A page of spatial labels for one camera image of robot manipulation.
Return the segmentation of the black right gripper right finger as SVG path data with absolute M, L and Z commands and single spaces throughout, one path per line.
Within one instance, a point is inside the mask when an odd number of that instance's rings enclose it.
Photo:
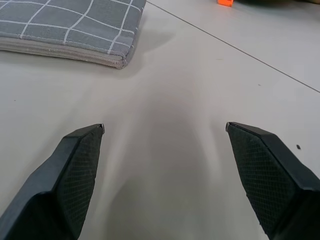
M 320 240 L 320 179 L 271 132 L 228 122 L 246 196 L 269 240 Z

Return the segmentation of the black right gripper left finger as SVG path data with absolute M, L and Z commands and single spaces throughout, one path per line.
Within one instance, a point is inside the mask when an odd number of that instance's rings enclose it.
M 0 216 L 0 240 L 78 240 L 93 195 L 105 128 L 64 136 Z

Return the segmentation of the grey checked cloth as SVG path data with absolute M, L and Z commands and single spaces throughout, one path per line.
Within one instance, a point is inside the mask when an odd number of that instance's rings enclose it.
M 146 0 L 0 0 L 0 50 L 122 69 Z

